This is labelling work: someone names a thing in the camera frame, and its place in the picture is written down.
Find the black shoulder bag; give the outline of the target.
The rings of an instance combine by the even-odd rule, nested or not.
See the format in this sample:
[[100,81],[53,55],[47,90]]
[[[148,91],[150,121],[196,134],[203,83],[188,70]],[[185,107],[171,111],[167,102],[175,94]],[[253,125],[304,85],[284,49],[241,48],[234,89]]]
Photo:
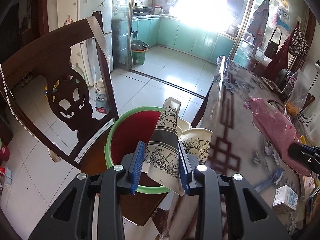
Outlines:
[[271,60],[276,56],[276,54],[278,52],[278,48],[280,46],[281,37],[282,37],[282,32],[280,31],[280,36],[279,36],[278,42],[274,42],[273,37],[276,32],[277,32],[277,28],[273,30],[273,33],[268,41],[266,50],[264,51],[264,55]]

